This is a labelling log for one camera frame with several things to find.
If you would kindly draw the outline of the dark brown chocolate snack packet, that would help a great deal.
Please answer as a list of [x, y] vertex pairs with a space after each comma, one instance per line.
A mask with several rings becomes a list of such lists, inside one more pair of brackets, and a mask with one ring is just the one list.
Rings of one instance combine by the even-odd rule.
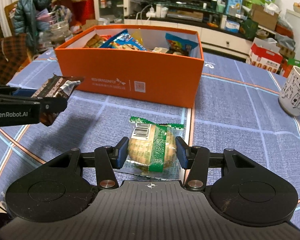
[[39, 121], [51, 126], [60, 113], [66, 110], [68, 100], [74, 90], [84, 81], [81, 76], [53, 75], [35, 93], [32, 98], [41, 98]]

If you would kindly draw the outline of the green pastry packet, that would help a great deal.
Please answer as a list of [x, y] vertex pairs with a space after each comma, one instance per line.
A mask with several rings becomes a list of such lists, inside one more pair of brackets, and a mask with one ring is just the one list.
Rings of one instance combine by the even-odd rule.
[[125, 172], [154, 180], [179, 179], [175, 138], [184, 135], [184, 124], [154, 123], [137, 116], [130, 117], [129, 122], [132, 133]]

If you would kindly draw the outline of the blue snack packet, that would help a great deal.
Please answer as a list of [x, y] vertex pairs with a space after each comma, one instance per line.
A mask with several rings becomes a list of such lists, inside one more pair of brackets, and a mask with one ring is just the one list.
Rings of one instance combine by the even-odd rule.
[[141, 45], [135, 38], [133, 38], [129, 34], [127, 29], [112, 36], [110, 39], [100, 45], [100, 48], [147, 51], [147, 49], [143, 45]]

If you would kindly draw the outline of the plaid brown chair cover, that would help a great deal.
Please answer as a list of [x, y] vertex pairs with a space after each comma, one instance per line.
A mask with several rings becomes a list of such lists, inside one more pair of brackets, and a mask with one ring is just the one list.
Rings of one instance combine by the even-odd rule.
[[27, 59], [26, 34], [0, 38], [0, 85], [6, 85]]

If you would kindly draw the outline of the blue plaid tablecloth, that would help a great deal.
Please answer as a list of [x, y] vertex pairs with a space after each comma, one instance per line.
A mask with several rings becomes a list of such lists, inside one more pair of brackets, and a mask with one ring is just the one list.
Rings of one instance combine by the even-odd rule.
[[0, 203], [8, 186], [57, 155], [91, 152], [130, 136], [130, 117], [184, 124], [183, 138], [212, 152], [233, 148], [289, 181], [299, 203], [292, 222], [300, 228], [300, 116], [279, 105], [279, 75], [243, 62], [205, 54], [191, 109], [75, 91], [52, 126], [0, 128]]

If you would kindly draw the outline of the glass jar with dark contents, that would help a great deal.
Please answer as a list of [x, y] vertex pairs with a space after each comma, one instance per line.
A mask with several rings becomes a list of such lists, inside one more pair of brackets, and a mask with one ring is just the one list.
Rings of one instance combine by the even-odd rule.
[[58, 47], [73, 37], [67, 21], [57, 22], [50, 26], [51, 43], [53, 47]]

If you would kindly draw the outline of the open cardboard box on floor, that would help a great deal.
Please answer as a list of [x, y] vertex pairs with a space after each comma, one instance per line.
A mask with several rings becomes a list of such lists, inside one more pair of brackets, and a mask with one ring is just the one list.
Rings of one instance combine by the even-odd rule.
[[96, 25], [98, 25], [98, 20], [86, 20], [85, 24], [81, 26], [81, 29], [82, 31], [85, 31]]

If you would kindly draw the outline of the teal puffer jacket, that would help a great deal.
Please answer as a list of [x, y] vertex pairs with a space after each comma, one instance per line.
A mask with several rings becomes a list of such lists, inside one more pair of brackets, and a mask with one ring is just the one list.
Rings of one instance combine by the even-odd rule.
[[38, 46], [37, 10], [47, 9], [52, 0], [18, 0], [13, 18], [15, 35], [26, 34], [26, 45], [36, 52]]

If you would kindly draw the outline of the orange cardboard box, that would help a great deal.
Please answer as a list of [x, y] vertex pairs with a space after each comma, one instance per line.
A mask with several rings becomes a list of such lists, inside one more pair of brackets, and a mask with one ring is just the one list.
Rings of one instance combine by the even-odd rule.
[[[145, 51], [87, 48], [94, 35], [139, 31]], [[166, 35], [195, 42], [188, 56], [155, 53], [169, 47]], [[193, 30], [152, 25], [96, 25], [55, 49], [64, 76], [80, 76], [79, 90], [191, 108], [204, 65], [199, 34]]]

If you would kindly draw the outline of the white cat pattern mug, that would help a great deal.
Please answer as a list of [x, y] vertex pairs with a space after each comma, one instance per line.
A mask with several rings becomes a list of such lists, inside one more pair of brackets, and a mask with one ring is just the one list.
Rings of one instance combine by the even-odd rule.
[[279, 93], [281, 108], [291, 116], [300, 115], [300, 67], [293, 66]]

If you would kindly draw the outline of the white glass door cabinet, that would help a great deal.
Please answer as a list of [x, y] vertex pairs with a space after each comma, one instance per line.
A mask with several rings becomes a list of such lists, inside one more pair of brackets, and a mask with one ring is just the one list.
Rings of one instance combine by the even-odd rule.
[[104, 24], [123, 24], [130, 14], [130, 0], [94, 0], [95, 19]]

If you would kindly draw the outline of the white tv console cabinet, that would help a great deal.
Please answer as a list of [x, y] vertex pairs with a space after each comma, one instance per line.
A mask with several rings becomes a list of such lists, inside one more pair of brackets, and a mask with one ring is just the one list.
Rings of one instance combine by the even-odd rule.
[[242, 33], [233, 33], [221, 27], [223, 17], [234, 22], [236, 18], [212, 9], [203, 9], [180, 3], [156, 2], [145, 3], [136, 12], [134, 5], [124, 9], [125, 24], [155, 25], [198, 32], [203, 49], [220, 54], [246, 59], [253, 41]]

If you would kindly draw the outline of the red white carton box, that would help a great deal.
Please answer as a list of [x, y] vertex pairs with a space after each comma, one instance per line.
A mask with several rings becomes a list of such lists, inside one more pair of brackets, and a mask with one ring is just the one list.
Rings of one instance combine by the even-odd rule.
[[280, 48], [276, 44], [255, 38], [246, 63], [272, 73], [277, 73], [283, 60], [283, 56], [279, 51]]

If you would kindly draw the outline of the brown cardboard box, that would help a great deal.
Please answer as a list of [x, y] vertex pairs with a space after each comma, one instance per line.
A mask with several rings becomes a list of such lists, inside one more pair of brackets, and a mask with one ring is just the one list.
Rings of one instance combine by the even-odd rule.
[[267, 29], [274, 31], [277, 24], [279, 15], [275, 11], [266, 11], [265, 7], [253, 4], [250, 11], [250, 18], [257, 22], [260, 26], [266, 27]]

